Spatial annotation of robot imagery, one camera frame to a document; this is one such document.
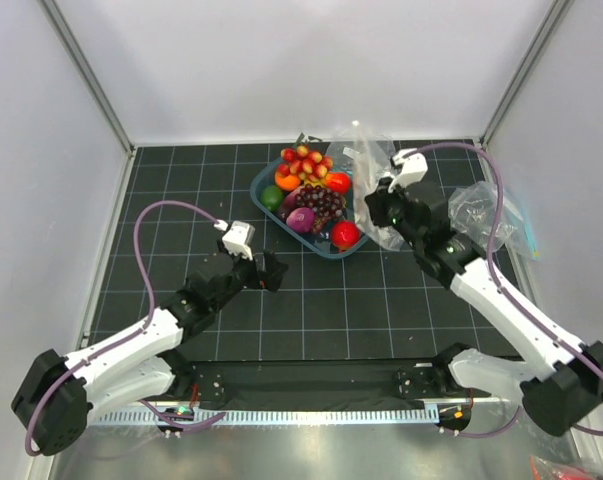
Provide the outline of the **red apple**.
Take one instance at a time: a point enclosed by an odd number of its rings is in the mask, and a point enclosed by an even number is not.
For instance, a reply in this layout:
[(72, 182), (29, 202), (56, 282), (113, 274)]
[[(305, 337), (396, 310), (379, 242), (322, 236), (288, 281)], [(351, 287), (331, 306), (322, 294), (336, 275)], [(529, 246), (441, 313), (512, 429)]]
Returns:
[(360, 240), (360, 231), (351, 221), (339, 221), (330, 231), (330, 240), (339, 251), (346, 251)]

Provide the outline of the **dark red grape bunch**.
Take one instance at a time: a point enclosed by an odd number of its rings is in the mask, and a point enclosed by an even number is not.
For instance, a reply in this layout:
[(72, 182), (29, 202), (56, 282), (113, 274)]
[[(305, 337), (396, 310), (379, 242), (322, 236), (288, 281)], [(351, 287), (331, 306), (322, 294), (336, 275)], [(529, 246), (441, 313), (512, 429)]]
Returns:
[(309, 208), (324, 220), (340, 220), (345, 217), (346, 199), (343, 194), (319, 185), (304, 185), (295, 194), (297, 207)]

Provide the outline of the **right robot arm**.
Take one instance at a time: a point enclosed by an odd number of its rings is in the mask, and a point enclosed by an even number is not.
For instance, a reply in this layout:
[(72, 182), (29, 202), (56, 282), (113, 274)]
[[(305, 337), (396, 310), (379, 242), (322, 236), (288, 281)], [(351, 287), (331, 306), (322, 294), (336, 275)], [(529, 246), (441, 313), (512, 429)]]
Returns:
[(365, 203), (374, 226), (399, 233), (423, 272), (477, 310), (520, 357), (510, 361), (455, 344), (433, 360), (438, 393), (476, 389), (501, 397), (552, 436), (578, 427), (603, 403), (603, 343), (585, 344), (514, 288), (489, 254), (451, 227), (436, 186), (401, 186), (384, 177)]

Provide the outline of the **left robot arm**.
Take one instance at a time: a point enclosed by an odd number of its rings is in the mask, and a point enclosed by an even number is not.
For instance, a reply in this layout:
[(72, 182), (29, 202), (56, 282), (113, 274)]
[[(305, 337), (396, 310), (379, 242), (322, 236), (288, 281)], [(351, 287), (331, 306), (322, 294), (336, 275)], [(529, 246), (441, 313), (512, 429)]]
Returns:
[(149, 397), (181, 400), (196, 383), (179, 347), (210, 327), (244, 290), (279, 290), (288, 266), (272, 252), (264, 263), (217, 253), (184, 285), (153, 304), (146, 317), (89, 347), (38, 355), (11, 409), (26, 429), (28, 455), (53, 456), (72, 445), (101, 416)]

